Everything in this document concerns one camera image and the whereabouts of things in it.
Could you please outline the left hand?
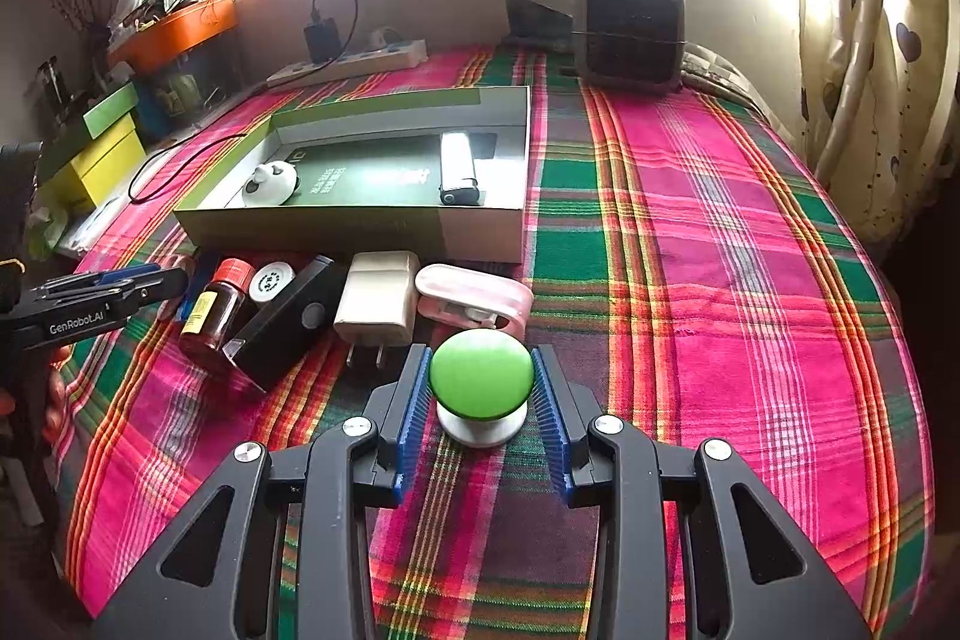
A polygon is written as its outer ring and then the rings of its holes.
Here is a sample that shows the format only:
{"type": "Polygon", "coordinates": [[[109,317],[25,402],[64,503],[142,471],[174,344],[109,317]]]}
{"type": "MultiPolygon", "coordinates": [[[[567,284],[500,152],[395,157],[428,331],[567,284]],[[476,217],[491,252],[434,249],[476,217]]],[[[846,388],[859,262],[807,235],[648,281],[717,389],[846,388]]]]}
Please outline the left hand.
{"type": "Polygon", "coordinates": [[[44,440],[53,445],[60,437],[67,420],[67,390],[65,390],[62,367],[71,358],[73,347],[62,346],[55,349],[50,358],[50,374],[47,382],[47,408],[44,413],[44,440]]]}

